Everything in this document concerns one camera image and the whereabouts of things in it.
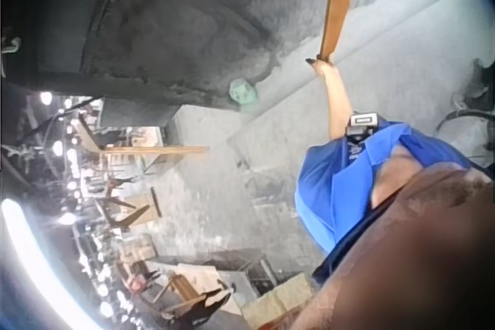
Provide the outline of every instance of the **concrete floor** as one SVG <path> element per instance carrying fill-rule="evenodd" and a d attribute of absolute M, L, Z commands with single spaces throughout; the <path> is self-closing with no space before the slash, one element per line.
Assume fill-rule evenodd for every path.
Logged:
<path fill-rule="evenodd" d="M 451 110 L 452 93 L 468 84 L 472 61 L 493 61 L 493 30 L 488 0 L 379 0 L 350 12 L 336 61 L 355 110 L 431 134 Z M 288 55 L 268 78 L 272 85 L 258 84 L 258 107 L 179 110 L 180 140 L 210 151 L 174 167 L 157 165 L 146 185 L 125 190 L 155 187 L 163 217 L 138 230 L 152 235 L 159 254 L 208 258 L 253 249 L 266 253 L 280 275 L 320 263 L 323 252 L 292 197 L 306 149 L 327 141 L 325 88 L 304 63 L 319 41 Z M 468 136 L 459 128 L 447 137 L 471 155 L 484 131 Z"/>

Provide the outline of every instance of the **light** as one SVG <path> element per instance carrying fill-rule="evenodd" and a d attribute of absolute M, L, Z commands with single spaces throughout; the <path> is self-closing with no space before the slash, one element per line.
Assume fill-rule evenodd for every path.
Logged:
<path fill-rule="evenodd" d="M 67 150 L 67 158 L 70 162 L 77 164 L 77 151 L 73 148 Z"/>
<path fill-rule="evenodd" d="M 53 150 L 53 153 L 55 154 L 55 156 L 62 156 L 63 155 L 62 141 L 56 141 L 53 144 L 52 150 Z"/>
<path fill-rule="evenodd" d="M 72 213 L 64 213 L 60 218 L 59 218 L 59 223 L 63 224 L 64 226 L 72 226 L 76 222 L 76 216 Z"/>
<path fill-rule="evenodd" d="M 105 284 L 101 284 L 98 286 L 98 289 L 96 289 L 98 295 L 101 297 L 106 297 L 108 295 L 108 287 Z"/>
<path fill-rule="evenodd" d="M 52 103 L 53 95 L 50 92 L 41 92 L 39 98 L 41 98 L 42 104 L 48 106 Z"/>
<path fill-rule="evenodd" d="M 5 199 L 2 213 L 19 261 L 38 292 L 53 310 L 75 330 L 101 329 L 62 285 L 43 256 L 36 238 L 17 202 Z"/>
<path fill-rule="evenodd" d="M 77 183 L 75 181 L 70 181 L 69 183 L 67 183 L 67 189 L 69 189 L 70 191 L 73 191 L 77 188 Z"/>
<path fill-rule="evenodd" d="M 96 249 L 97 250 L 101 250 L 101 248 L 103 247 L 103 244 L 101 243 L 100 239 L 98 239 L 97 237 L 95 237 L 93 239 L 94 241 L 94 244 L 96 245 Z"/>
<path fill-rule="evenodd" d="M 110 270 L 110 267 L 108 266 L 108 264 L 104 264 L 103 266 L 103 269 L 101 270 L 101 273 L 105 276 L 105 277 L 110 277 L 111 276 L 111 270 Z"/>
<path fill-rule="evenodd" d="M 101 303 L 100 312 L 106 318 L 110 318 L 111 316 L 114 315 L 114 310 L 112 309 L 111 305 L 109 305 L 106 301 Z"/>
<path fill-rule="evenodd" d="M 88 268 L 90 266 L 89 262 L 87 261 L 87 257 L 85 255 L 81 255 L 79 257 L 79 263 L 81 263 L 85 268 Z"/>
<path fill-rule="evenodd" d="M 101 104 L 101 99 L 100 100 L 92 100 L 90 102 L 90 105 L 93 107 L 98 107 L 98 106 L 100 106 L 100 104 Z"/>
<path fill-rule="evenodd" d="M 120 290 L 117 291 L 117 299 L 121 303 L 126 303 L 127 302 L 127 298 L 125 297 L 124 293 L 122 291 L 120 291 Z"/>

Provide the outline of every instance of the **wooden pole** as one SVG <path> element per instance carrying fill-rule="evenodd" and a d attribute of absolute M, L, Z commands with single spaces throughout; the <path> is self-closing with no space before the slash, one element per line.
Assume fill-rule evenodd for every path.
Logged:
<path fill-rule="evenodd" d="M 335 51 L 349 5 L 350 0 L 327 1 L 323 40 L 318 55 L 319 60 L 328 62 L 330 55 Z"/>

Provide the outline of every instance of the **wooden stick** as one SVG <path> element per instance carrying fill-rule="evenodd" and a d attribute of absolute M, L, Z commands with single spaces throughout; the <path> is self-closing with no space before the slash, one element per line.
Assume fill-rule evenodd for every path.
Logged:
<path fill-rule="evenodd" d="M 335 51 L 349 4 L 350 0 L 328 0 L 319 60 L 329 61 L 330 55 Z"/>
<path fill-rule="evenodd" d="M 173 305 L 172 307 L 165 308 L 162 312 L 165 312 L 165 313 L 171 312 L 171 311 L 176 310 L 177 308 L 185 307 L 185 306 L 191 305 L 191 304 L 196 304 L 197 302 L 203 301 L 206 298 L 207 298 L 207 296 L 205 294 L 203 294 L 203 295 L 200 295 L 198 298 L 191 299 L 190 301 L 184 301 L 183 303 L 179 303 L 179 304 Z"/>
<path fill-rule="evenodd" d="M 167 147 L 113 147 L 102 150 L 106 155 L 181 155 L 202 153 L 208 151 L 208 147 L 183 147 L 183 146 L 167 146 Z"/>

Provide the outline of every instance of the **person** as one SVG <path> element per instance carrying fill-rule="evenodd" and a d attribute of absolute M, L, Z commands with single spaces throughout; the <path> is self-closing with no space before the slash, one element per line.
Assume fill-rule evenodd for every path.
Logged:
<path fill-rule="evenodd" d="M 456 233 L 463 228 L 469 229 L 463 226 L 463 223 L 468 224 L 469 218 L 461 219 L 462 222 L 453 225 L 459 229 L 452 228 L 450 231 L 448 224 L 442 225 L 438 220 L 429 223 L 428 216 L 438 210 L 451 209 L 469 214 L 471 210 L 463 206 L 469 205 L 469 201 L 479 195 L 484 197 L 479 199 L 480 205 L 486 208 L 493 206 L 493 184 L 488 175 L 439 139 L 430 138 L 405 123 L 390 122 L 381 117 L 377 128 L 362 141 L 349 138 L 353 110 L 339 71 L 323 61 L 310 60 L 309 63 L 325 80 L 329 99 L 330 142 L 308 150 L 295 191 L 295 204 L 307 230 L 328 255 L 314 273 L 322 288 L 295 321 L 295 330 L 337 328 L 331 325 L 336 321 L 334 315 L 348 320 L 347 324 L 350 318 L 368 319 L 373 312 L 361 315 L 360 311 L 365 311 L 366 305 L 361 306 L 360 303 L 359 310 L 358 304 L 354 307 L 354 303 L 359 302 L 358 298 L 367 298 L 371 302 L 375 300 L 377 306 L 383 305 L 376 312 L 381 314 L 387 306 L 398 305 L 398 298 L 410 299 L 409 295 L 414 296 L 415 286 L 408 287 L 409 292 L 392 279 L 389 282 L 389 276 L 401 277 L 405 283 L 411 277 L 417 278 L 416 265 L 424 256 L 434 257 L 432 248 L 435 246 L 452 249 L 446 249 L 444 254 L 440 254 L 441 250 L 435 250 L 439 257 L 450 263 L 460 259 L 461 252 L 465 254 L 462 257 L 473 257 L 479 250 L 468 248 L 462 239 L 467 239 L 465 236 L 456 240 Z M 430 230 L 425 229 L 428 233 L 410 233 L 407 238 L 394 236 L 397 231 L 420 219 L 427 220 L 424 224 L 429 226 Z M 419 249 L 418 237 L 430 235 L 428 242 L 422 241 L 423 246 Z M 381 247 L 386 243 L 394 245 L 390 253 L 387 253 L 387 248 Z M 405 267 L 396 264 L 401 256 L 404 256 L 404 262 L 409 263 Z M 373 263 L 362 264 L 365 258 Z M 422 273 L 435 268 L 423 265 Z M 444 267 L 445 276 L 448 276 L 449 269 L 456 267 L 455 264 Z M 358 280 L 354 276 L 355 271 L 364 278 L 360 276 Z M 351 284 L 357 282 L 362 287 Z M 377 292 L 373 293 L 371 289 L 366 291 L 368 286 Z M 431 292 L 431 296 L 441 297 L 441 289 L 447 290 L 445 287 L 439 288 L 438 292 Z M 384 298 L 384 292 L 390 296 L 387 298 L 394 300 L 378 300 Z M 436 302 L 437 305 L 442 303 L 440 299 Z M 403 305 L 402 310 L 410 309 L 408 303 Z"/>
<path fill-rule="evenodd" d="M 378 218 L 381 206 L 390 205 L 418 173 L 437 164 L 475 166 L 444 141 L 378 116 L 373 134 L 355 141 L 348 135 L 353 109 L 338 69 L 321 60 L 307 62 L 325 80 L 330 142 L 307 151 L 295 206 L 326 253 L 333 252 L 359 222 L 365 229 Z"/>

